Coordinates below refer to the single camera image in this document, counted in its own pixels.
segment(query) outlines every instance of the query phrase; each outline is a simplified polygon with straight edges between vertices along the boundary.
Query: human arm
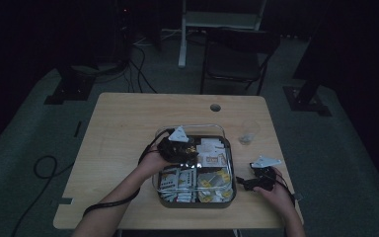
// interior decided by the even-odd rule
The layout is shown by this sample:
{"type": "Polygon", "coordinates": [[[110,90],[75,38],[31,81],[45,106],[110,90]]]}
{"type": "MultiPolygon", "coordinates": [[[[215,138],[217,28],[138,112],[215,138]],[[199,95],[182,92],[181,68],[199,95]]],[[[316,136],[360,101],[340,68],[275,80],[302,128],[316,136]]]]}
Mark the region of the human arm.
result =
{"type": "MultiPolygon", "coordinates": [[[[100,203],[129,198],[147,179],[168,165],[170,163],[152,148],[141,163],[100,203]]],[[[73,236],[113,236],[127,208],[128,203],[125,203],[90,211],[79,222],[73,236]]]]}
{"type": "MultiPolygon", "coordinates": [[[[276,179],[282,183],[281,173],[273,168],[277,174],[276,179]]],[[[281,184],[276,183],[272,191],[254,187],[254,191],[260,193],[272,207],[281,215],[285,222],[287,237],[304,237],[306,233],[300,216],[295,209],[287,190],[281,184]]]]}

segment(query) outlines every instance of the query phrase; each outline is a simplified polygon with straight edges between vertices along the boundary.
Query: round black grommet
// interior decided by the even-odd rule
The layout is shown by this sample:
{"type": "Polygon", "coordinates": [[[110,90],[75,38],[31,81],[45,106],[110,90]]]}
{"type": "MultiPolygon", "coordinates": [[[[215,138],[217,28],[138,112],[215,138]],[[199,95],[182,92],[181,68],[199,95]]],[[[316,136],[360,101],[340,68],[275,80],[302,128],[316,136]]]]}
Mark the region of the round black grommet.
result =
{"type": "Polygon", "coordinates": [[[212,104],[212,105],[210,106],[210,109],[211,109],[212,111],[214,111],[214,112],[219,112],[219,111],[221,110],[221,107],[220,107],[219,105],[217,105],[217,104],[212,104]]]}

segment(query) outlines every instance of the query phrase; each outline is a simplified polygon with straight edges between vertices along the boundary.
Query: stand base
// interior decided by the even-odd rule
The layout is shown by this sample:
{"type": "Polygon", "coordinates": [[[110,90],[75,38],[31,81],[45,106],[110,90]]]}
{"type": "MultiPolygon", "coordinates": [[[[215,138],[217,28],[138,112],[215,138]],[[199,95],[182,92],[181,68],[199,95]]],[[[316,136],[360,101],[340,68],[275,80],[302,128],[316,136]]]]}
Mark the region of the stand base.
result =
{"type": "Polygon", "coordinates": [[[76,74],[79,80],[74,90],[66,90],[63,80],[60,81],[53,95],[45,99],[45,105],[62,105],[64,101],[87,101],[94,85],[95,77],[76,74]]]}
{"type": "Polygon", "coordinates": [[[291,111],[300,112],[317,112],[321,117],[331,117],[332,114],[328,107],[323,105],[318,95],[315,95],[309,104],[299,103],[296,99],[301,88],[296,87],[282,87],[290,105],[291,111]]]}

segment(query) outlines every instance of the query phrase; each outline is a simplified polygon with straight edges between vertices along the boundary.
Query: white tag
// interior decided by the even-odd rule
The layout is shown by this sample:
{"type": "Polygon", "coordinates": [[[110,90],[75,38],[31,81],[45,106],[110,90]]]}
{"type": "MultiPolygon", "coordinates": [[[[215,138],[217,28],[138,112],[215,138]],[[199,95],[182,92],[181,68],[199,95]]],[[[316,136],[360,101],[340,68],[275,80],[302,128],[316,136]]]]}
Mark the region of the white tag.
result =
{"type": "Polygon", "coordinates": [[[273,158],[260,156],[258,160],[256,160],[254,163],[252,163],[253,168],[265,168],[268,166],[278,165],[281,164],[281,160],[276,160],[273,158]]]}
{"type": "Polygon", "coordinates": [[[182,126],[179,126],[175,129],[174,132],[168,137],[171,141],[181,141],[181,142],[189,142],[189,138],[187,138],[186,132],[184,131],[182,126]]]}

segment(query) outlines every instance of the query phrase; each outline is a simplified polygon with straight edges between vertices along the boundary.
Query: table top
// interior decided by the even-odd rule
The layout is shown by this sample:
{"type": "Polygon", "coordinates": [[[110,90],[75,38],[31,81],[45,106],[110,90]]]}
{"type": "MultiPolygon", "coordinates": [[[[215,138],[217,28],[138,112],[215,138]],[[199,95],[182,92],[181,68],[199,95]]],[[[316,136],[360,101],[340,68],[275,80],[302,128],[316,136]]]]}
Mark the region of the table top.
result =
{"type": "MultiPolygon", "coordinates": [[[[215,123],[221,125],[232,149],[235,176],[252,179],[249,163],[260,155],[280,159],[281,171],[292,192],[284,158],[265,99],[257,96],[104,93],[88,125],[64,191],[70,204],[60,204],[53,224],[73,229],[83,211],[106,196],[137,165],[143,149],[163,126],[215,123]],[[214,112],[212,104],[221,110],[214,112]],[[250,145],[237,140],[244,119],[255,119],[260,133],[250,145]]],[[[255,192],[237,185],[226,208],[166,208],[147,180],[128,207],[121,229],[243,229],[276,228],[282,221],[255,192]]]]}

